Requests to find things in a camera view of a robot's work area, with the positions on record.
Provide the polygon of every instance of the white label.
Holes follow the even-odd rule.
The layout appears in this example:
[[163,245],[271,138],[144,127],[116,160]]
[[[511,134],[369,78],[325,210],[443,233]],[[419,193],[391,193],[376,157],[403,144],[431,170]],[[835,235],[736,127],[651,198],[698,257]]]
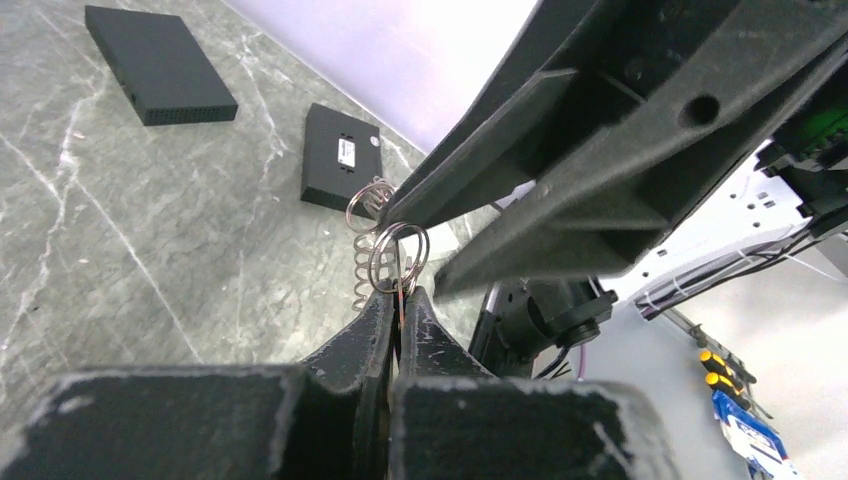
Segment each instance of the white label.
[[356,168],[356,144],[344,138],[339,139],[339,163]]

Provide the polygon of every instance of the screw hole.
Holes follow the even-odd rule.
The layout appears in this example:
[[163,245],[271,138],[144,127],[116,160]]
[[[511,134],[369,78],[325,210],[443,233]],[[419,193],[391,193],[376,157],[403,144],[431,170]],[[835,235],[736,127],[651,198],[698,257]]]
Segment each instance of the screw hole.
[[678,122],[686,128],[703,127],[709,125],[718,118],[720,110],[718,99],[712,95],[701,95],[695,97],[683,107]]

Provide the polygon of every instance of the black network switch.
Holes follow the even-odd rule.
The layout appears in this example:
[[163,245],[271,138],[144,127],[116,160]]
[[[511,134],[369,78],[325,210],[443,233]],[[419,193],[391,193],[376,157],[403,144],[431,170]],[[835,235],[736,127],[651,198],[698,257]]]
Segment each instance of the black network switch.
[[180,17],[86,5],[85,26],[144,125],[236,117],[236,100]]

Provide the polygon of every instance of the marble table surface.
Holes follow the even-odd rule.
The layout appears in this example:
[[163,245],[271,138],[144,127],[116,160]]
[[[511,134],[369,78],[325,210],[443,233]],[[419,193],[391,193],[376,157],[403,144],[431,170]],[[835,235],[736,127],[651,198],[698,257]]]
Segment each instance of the marble table surface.
[[[0,431],[61,372],[292,362],[355,316],[354,234],[298,199],[304,119],[318,102],[380,123],[219,0],[94,3],[181,16],[239,111],[144,127],[83,1],[0,5]],[[423,155],[381,140],[399,184]],[[450,226],[463,243],[491,216]],[[481,298],[436,305],[463,344]]]

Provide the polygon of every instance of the screwdriver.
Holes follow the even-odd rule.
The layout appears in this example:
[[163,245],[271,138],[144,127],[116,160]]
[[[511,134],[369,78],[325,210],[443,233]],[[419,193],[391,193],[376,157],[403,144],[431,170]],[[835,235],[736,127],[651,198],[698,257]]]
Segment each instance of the screwdriver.
[[700,359],[701,365],[703,365],[708,372],[716,373],[719,376],[727,378],[736,390],[742,391],[745,389],[745,384],[737,378],[736,372],[727,365],[727,362],[725,362],[721,356],[709,350],[704,350],[701,352]]
[[723,392],[743,409],[749,410],[751,408],[751,402],[742,396],[742,390],[738,390],[729,378],[715,372],[710,372],[704,380],[711,389]]

